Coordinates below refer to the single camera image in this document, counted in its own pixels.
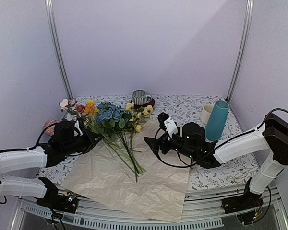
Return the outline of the flower bouquet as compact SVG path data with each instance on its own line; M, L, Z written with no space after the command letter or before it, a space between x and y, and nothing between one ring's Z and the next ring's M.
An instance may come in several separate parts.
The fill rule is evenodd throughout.
M134 155L133 139L142 132L143 124L153 112L151 105L135 108L134 102L131 102L123 108L107 101L96 106L92 99L87 100L85 105L77 103L75 99L63 99L59 106L84 128L100 134L106 149L120 158L134 174L136 181L146 172Z

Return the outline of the cream wrapping paper sheet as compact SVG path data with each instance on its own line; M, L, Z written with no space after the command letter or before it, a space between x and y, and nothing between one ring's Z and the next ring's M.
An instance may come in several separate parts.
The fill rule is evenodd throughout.
M183 168L176 152L153 154L144 137L153 137L159 122L149 119L133 140L138 163L146 169L136 178L122 168L114 153L99 143L80 156L61 186L116 210L140 217L179 223L187 189L189 169Z

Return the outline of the teal vase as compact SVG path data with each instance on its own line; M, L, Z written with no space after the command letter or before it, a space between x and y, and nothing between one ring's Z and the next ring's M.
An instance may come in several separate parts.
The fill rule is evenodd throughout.
M215 102L209 120L205 128L205 137L208 140L216 141L222 136L229 111L229 104L226 101Z

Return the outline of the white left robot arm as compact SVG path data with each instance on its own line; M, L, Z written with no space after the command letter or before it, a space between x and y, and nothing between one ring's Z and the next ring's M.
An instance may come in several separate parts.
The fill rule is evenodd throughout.
M0 196L33 197L40 206L52 212L75 213L78 199L68 192L59 193L57 186L46 177L22 177L20 172L51 168L68 157L90 152L102 139L79 122L62 120L46 125L42 131L51 131L48 142L39 139L32 147L0 149Z

